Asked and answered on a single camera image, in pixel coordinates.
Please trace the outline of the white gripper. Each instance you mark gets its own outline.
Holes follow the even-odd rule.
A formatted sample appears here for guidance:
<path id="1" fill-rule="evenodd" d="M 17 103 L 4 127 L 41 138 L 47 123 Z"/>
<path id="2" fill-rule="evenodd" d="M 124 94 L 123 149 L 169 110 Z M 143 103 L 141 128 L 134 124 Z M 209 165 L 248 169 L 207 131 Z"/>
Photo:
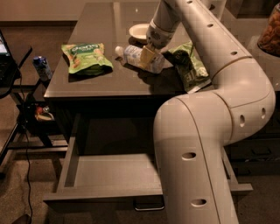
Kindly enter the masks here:
<path id="1" fill-rule="evenodd" d="M 157 66 L 160 62 L 158 49 L 166 47 L 172 40 L 174 35 L 173 31 L 164 31 L 158 27 L 154 20 L 150 21 L 148 30 L 146 32 L 146 39 L 149 45 L 145 45 L 142 48 L 140 55 L 141 68 Z"/>

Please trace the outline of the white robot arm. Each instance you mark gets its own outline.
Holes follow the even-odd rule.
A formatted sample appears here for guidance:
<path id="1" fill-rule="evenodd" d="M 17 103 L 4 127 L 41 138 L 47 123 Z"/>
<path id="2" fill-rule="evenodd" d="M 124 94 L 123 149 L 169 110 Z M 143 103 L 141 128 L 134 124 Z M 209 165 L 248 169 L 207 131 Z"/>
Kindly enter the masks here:
<path id="1" fill-rule="evenodd" d="M 160 0 L 147 33 L 166 47 L 183 25 L 213 87 L 166 101 L 154 149 L 169 224 L 238 224 L 223 148 L 260 130 L 276 97 L 268 76 L 200 0 Z"/>

